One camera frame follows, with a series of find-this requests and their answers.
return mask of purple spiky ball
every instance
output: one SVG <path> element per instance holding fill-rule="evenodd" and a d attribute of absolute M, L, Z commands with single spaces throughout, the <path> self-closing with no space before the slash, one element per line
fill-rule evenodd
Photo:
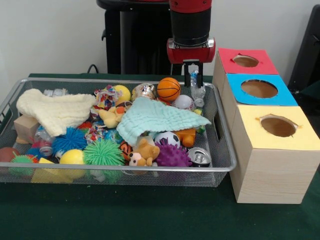
<path fill-rule="evenodd" d="M 163 142 L 162 144 L 155 144 L 160 148 L 159 156 L 156 159 L 159 167 L 190 167 L 192 165 L 186 148 L 164 144 Z"/>

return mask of wire mesh basket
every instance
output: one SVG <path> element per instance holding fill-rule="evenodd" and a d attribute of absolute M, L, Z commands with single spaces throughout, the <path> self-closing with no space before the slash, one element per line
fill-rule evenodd
<path fill-rule="evenodd" d="M 0 106 L 0 148 L 14 147 L 25 154 L 30 144 L 16 143 L 14 120 L 19 113 L 17 100 L 26 90 L 65 88 L 70 94 L 92 94 L 106 85 L 124 85 L 130 91 L 144 81 L 95 80 L 61 78 L 26 78 L 16 83 Z M 181 84 L 181 94 L 191 90 Z M 6 183 L 66 183 L 103 185 L 217 187 L 227 172 L 236 167 L 237 159 L 217 88 L 204 83 L 206 94 L 203 116 L 212 125 L 197 133 L 194 147 L 205 149 L 211 156 L 209 167 L 136 167 L 108 165 L 40 164 L 0 162 L 0 182 Z"/>

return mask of black cable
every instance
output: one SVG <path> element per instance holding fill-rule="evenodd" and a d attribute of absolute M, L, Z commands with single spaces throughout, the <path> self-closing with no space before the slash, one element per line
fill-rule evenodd
<path fill-rule="evenodd" d="M 86 72 L 87 74 L 90 73 L 91 69 L 94 68 L 95 69 L 95 72 L 98 74 L 99 73 L 99 70 L 97 68 L 97 66 L 95 64 L 91 64 L 88 71 Z"/>

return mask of red ball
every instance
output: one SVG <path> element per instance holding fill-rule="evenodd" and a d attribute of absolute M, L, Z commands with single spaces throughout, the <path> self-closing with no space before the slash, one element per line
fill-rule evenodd
<path fill-rule="evenodd" d="M 3 163 L 10 163 L 12 159 L 14 159 L 16 156 L 18 156 L 20 153 L 17 149 L 13 147 L 3 147 L 0 149 L 0 162 Z"/>

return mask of toy basketball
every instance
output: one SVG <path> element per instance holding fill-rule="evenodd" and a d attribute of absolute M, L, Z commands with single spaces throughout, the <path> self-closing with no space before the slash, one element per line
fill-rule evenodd
<path fill-rule="evenodd" d="M 180 95 L 180 84 L 174 78 L 166 77 L 159 82 L 157 92 L 161 99 L 165 101 L 174 101 Z"/>

